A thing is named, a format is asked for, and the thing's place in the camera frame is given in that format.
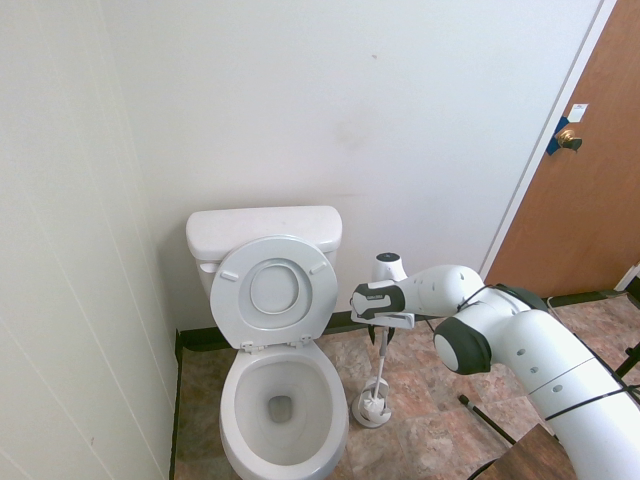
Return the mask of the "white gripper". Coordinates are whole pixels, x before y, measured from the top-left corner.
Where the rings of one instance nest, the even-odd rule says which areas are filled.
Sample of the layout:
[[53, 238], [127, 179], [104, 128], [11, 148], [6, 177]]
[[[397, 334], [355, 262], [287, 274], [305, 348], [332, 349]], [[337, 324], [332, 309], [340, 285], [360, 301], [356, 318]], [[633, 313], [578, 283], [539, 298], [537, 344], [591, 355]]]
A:
[[378, 315], [372, 319], [365, 319], [359, 316], [356, 311], [352, 311], [351, 320], [356, 323], [369, 325], [368, 335], [372, 345], [375, 345], [376, 342], [375, 326], [389, 327], [387, 329], [388, 339], [393, 338], [395, 328], [413, 328], [415, 326], [415, 315], [411, 313], [393, 313], [390, 315]]

